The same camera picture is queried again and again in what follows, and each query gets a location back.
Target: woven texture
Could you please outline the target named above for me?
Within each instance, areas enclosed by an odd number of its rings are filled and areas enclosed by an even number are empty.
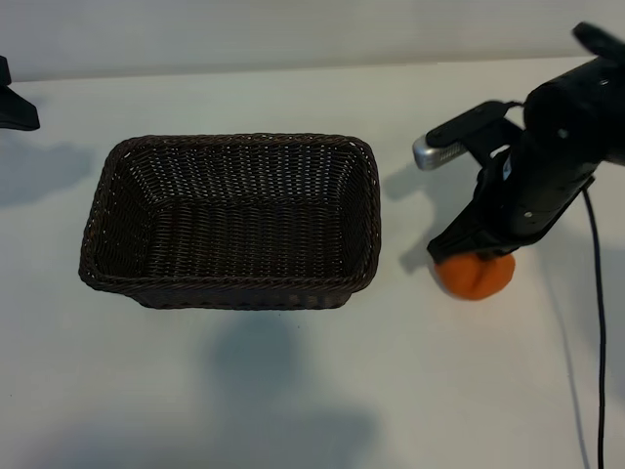
[[[370,283],[379,252],[366,143],[147,136],[104,164],[79,274],[152,308],[336,308]]]

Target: black object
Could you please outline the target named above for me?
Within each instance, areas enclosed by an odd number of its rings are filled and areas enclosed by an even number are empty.
[[[0,128],[37,130],[37,108],[9,88],[11,73],[7,59],[0,56]]]
[[[436,263],[533,244],[592,184],[601,161],[625,164],[625,44],[585,22],[573,32],[599,56],[532,91],[524,131],[505,118],[517,103],[491,101],[427,135],[433,148],[463,145],[482,166],[471,203],[428,245]]]
[[[79,275],[151,308],[337,308],[375,276],[380,229],[354,137],[147,136],[104,164]]]

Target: basket rim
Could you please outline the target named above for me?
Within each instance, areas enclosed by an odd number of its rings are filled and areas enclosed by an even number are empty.
[[[357,266],[354,274],[343,277],[123,277],[102,273],[95,265],[94,251],[90,248],[88,239],[96,232],[94,225],[101,219],[100,212],[96,216],[98,207],[105,206],[105,198],[108,194],[112,179],[108,177],[110,169],[114,168],[120,159],[129,151],[141,145],[162,144],[164,140],[185,141],[186,143],[200,143],[204,145],[223,145],[228,143],[284,143],[291,144],[321,144],[344,145],[354,147],[356,157],[365,157],[369,165],[368,182],[371,196],[369,197],[369,225],[371,232],[375,234],[366,255]],[[89,286],[97,290],[120,292],[130,294],[146,289],[293,289],[308,291],[344,291],[357,292],[365,288],[375,277],[379,253],[381,250],[381,218],[380,218],[380,183],[378,168],[371,146],[356,137],[326,134],[222,134],[222,135],[146,135],[135,137],[117,144],[108,155],[102,175],[98,182],[96,193],[89,214],[89,222],[85,227],[81,252],[80,278]]]

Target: wicker basket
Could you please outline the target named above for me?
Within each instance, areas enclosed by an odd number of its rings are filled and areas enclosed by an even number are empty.
[[[79,275],[150,308],[337,308],[373,279],[379,253],[366,143],[148,136],[106,160]]]

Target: white wall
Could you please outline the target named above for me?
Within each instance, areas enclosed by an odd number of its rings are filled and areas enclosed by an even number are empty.
[[[622,0],[0,0],[14,77],[579,54]]]

